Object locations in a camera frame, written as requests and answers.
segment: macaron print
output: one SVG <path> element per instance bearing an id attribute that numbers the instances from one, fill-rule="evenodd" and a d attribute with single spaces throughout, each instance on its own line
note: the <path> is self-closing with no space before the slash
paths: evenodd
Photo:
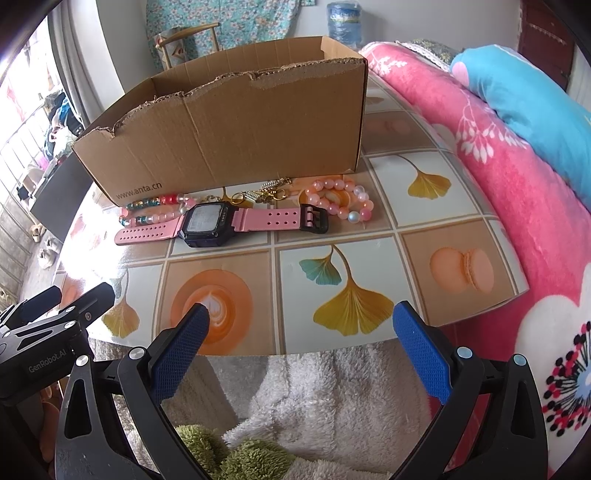
<path id="1" fill-rule="evenodd" d="M 490 293 L 495 285 L 495 273 L 488 255 L 481 248 L 462 253 L 452 247 L 435 251 L 429 263 L 435 282 L 453 294 L 473 287 L 481 293 Z"/>

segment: blue gripper pad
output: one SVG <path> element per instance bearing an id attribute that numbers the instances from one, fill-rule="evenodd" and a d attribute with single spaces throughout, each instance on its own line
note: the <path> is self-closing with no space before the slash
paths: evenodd
<path id="1" fill-rule="evenodd" d="M 407 301 L 394 307 L 392 322 L 425 390 L 445 405 L 452 393 L 449 364 L 431 341 L 426 331 L 428 327 Z"/>
<path id="2" fill-rule="evenodd" d="M 174 396 L 208 331 L 207 308 L 195 304 L 174 329 L 161 333 L 170 336 L 159 348 L 157 361 L 152 365 L 150 396 L 156 404 Z"/>

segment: cardboard box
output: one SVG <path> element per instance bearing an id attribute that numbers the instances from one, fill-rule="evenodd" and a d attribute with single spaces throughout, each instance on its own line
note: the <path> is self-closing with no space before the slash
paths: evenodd
<path id="1" fill-rule="evenodd" d="M 201 57 L 115 102 L 74 151 L 116 205 L 355 171 L 368 68 L 328 37 Z"/>

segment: watch screen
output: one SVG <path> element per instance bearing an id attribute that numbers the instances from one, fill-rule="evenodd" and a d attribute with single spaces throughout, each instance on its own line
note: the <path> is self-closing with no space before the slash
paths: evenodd
<path id="1" fill-rule="evenodd" d="M 185 229 L 188 233 L 211 232 L 217 227 L 222 205 L 199 205 L 193 209 L 189 224 Z"/>

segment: smartwatch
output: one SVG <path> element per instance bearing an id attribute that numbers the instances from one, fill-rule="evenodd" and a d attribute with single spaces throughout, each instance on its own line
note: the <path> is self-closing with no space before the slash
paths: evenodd
<path id="1" fill-rule="evenodd" d="M 124 228 L 115 235 L 115 243 L 129 245 L 179 236 L 190 247 L 220 247 L 240 232 L 326 233 L 328 229 L 328 211 L 306 203 L 295 208 L 267 210 L 238 208 L 230 202 L 210 202 L 196 205 L 175 220 Z"/>

